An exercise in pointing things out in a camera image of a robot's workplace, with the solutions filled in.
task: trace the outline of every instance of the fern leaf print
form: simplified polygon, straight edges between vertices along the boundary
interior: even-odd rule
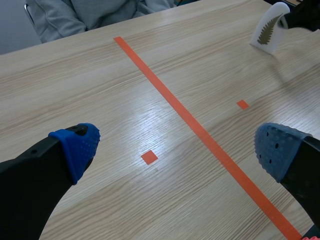
[[[258,43],[262,44],[262,45],[268,45],[268,43],[271,40],[271,36],[274,32],[274,27],[278,21],[278,19],[282,16],[276,16],[274,18],[272,18],[270,21],[267,22],[267,24],[263,27],[260,36],[258,38]]]

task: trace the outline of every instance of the black object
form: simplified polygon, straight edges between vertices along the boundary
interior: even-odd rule
[[[299,202],[313,221],[312,237],[320,237],[320,141],[305,137],[284,178],[280,182]]]
[[[303,0],[284,18],[288,29],[304,28],[314,32],[320,27],[320,0]]]
[[[67,130],[83,136],[88,127]],[[50,136],[17,158],[0,163],[0,240],[38,240],[72,185],[62,145]]]

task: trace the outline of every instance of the blue rubber fingertip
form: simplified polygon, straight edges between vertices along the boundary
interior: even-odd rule
[[[262,168],[278,183],[285,177],[306,136],[311,134],[276,123],[262,124],[256,130],[256,157]]]
[[[100,141],[99,129],[91,123],[80,123],[88,127],[84,136],[77,135],[73,131],[60,129],[50,132],[49,136],[59,139],[64,156],[72,177],[73,185],[83,176],[86,166],[90,159],[96,155],[97,147]]]

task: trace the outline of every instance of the wooden table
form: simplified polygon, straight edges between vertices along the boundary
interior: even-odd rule
[[[284,239],[113,40],[122,36],[303,234],[311,220],[259,165],[276,122],[320,137],[319,33],[288,30],[274,55],[249,45],[270,5],[202,0],[0,56],[1,160],[50,131],[101,133],[97,155],[42,240]],[[242,110],[236,102],[245,100]],[[141,155],[158,157],[147,165]]]

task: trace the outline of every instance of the orange square marker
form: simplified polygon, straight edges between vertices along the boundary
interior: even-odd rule
[[[238,104],[238,106],[242,108],[242,110],[245,110],[249,107],[248,103],[246,103],[245,100],[240,100],[236,104]]]
[[[142,159],[145,161],[146,164],[152,164],[155,160],[158,159],[158,157],[154,154],[153,151],[147,151],[145,154],[143,154]]]

